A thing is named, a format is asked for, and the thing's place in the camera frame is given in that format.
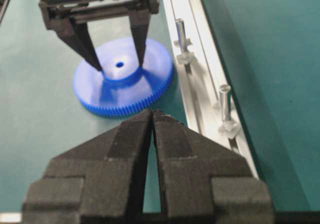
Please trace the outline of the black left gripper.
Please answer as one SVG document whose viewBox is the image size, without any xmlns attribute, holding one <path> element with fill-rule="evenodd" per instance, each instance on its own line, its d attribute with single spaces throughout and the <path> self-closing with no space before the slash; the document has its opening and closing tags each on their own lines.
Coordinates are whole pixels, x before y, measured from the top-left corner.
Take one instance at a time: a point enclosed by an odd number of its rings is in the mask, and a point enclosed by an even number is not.
<svg viewBox="0 0 320 224">
<path fill-rule="evenodd" d="M 159 11 L 159 0 L 39 0 L 48 30 L 83 57 L 97 71 L 102 71 L 87 23 L 101 19 L 129 16 L 130 28 L 139 65 L 144 62 L 150 16 Z"/>
</svg>

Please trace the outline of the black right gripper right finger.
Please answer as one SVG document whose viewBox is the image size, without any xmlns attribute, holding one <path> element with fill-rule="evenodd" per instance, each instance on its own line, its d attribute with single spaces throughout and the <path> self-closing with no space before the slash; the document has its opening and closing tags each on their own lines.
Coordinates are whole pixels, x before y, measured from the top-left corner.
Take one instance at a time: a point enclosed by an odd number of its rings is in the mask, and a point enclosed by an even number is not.
<svg viewBox="0 0 320 224">
<path fill-rule="evenodd" d="M 246 159 L 153 112 L 161 202 L 170 224 L 272 224 L 266 184 Z"/>
</svg>

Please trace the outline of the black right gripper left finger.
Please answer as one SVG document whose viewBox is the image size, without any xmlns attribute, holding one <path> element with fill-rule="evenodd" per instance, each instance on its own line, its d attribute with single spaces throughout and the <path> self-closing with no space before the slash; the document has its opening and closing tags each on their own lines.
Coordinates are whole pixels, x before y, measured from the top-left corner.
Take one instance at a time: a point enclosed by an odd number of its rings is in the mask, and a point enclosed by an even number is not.
<svg viewBox="0 0 320 224">
<path fill-rule="evenodd" d="M 24 224 L 132 224 L 143 211 L 152 112 L 54 158 L 32 183 Z"/>
</svg>

